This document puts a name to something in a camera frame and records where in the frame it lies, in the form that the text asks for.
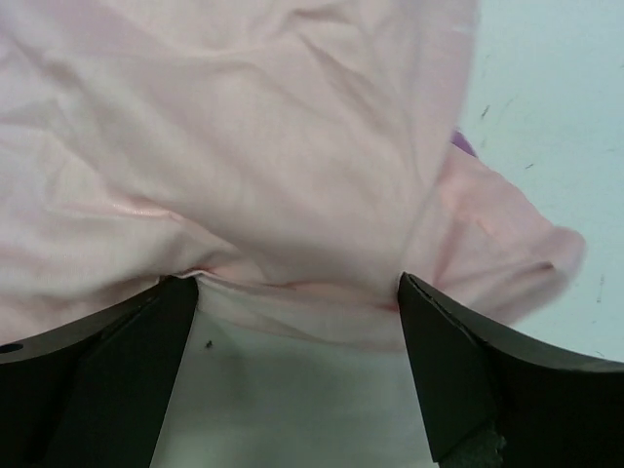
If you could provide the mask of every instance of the folded cloth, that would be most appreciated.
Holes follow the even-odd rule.
[[[0,343],[195,275],[243,326],[403,346],[403,271],[497,320],[582,238],[450,143],[476,0],[0,4]]]

